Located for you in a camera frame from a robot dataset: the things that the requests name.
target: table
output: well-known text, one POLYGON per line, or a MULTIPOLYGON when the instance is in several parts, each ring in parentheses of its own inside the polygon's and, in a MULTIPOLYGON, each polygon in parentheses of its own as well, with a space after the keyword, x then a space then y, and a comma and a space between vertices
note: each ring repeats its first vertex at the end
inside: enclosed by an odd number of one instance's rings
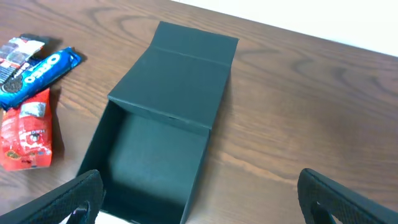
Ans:
POLYGON ((0 214, 75 176, 159 21, 240 38, 189 223, 303 223, 305 167, 398 211, 397 58, 171 1, 2 0, 0 42, 51 35, 88 60, 52 87, 52 166, 0 170, 0 214))

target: oreo logo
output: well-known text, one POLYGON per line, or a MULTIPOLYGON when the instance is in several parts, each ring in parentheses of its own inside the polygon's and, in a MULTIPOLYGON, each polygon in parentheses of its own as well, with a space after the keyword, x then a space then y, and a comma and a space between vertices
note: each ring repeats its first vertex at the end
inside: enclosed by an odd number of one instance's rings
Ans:
POLYGON ((38 67, 24 79, 26 83, 33 83, 36 78, 40 78, 46 71, 50 70, 59 60, 61 55, 53 54, 44 63, 38 65, 38 67))

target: white wall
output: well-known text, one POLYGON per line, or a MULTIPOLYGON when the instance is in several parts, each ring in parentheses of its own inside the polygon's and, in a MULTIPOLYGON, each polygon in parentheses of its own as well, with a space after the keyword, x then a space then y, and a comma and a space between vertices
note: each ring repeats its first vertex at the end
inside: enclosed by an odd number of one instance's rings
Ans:
POLYGON ((398 56, 397 0, 174 0, 398 56))

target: cardboard box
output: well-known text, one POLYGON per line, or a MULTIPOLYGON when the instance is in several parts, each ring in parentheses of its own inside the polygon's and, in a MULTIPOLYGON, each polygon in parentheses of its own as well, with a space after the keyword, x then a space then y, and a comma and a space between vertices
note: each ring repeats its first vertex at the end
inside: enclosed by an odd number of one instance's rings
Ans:
POLYGON ((159 24, 109 93, 78 172, 100 171, 102 210, 133 223, 185 223, 237 43, 159 24))

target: wooden table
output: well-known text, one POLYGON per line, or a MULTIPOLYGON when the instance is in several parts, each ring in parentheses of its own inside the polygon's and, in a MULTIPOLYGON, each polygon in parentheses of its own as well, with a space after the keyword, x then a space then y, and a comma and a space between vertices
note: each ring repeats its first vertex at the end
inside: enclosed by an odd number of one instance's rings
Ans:
POLYGON ((398 211, 397 58, 171 1, 1 0, 1 43, 51 35, 88 60, 52 87, 52 166, 0 170, 0 214, 75 176, 159 21, 240 38, 189 223, 303 223, 305 167, 398 211))

